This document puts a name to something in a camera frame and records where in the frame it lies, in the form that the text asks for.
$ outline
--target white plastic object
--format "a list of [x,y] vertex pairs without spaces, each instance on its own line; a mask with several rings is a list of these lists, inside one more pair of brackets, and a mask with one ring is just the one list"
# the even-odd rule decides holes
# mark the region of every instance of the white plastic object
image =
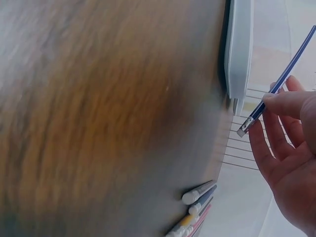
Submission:
[[228,21],[224,69],[227,92],[240,115],[246,96],[253,47],[253,0],[232,0]]

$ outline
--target hand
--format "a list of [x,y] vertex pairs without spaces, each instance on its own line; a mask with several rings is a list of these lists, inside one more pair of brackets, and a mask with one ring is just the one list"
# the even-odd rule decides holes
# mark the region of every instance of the hand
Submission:
[[282,214],[308,236],[316,236],[316,92],[304,91],[295,77],[286,86],[289,92],[266,94],[263,99],[264,124],[275,158],[259,121],[249,130],[250,144]]

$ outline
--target yellow pencil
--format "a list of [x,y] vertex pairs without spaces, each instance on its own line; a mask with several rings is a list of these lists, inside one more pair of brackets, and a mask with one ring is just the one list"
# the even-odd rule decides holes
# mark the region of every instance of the yellow pencil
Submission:
[[194,219],[194,217],[194,215],[186,215],[178,224],[176,224],[171,229],[171,231],[165,237],[181,237]]

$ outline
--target wooden furniture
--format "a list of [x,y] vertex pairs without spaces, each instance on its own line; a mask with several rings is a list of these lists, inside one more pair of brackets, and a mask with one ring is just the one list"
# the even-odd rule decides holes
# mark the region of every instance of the wooden furniture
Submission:
[[0,236],[159,237],[184,215],[230,124],[224,8],[1,2]]

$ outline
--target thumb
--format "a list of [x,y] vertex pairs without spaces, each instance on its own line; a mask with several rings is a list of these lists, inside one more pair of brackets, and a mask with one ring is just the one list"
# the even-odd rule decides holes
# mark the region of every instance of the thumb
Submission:
[[304,104],[314,98],[316,98],[316,93],[313,91],[286,91],[280,94],[267,93],[263,97],[263,102],[276,115],[301,119]]

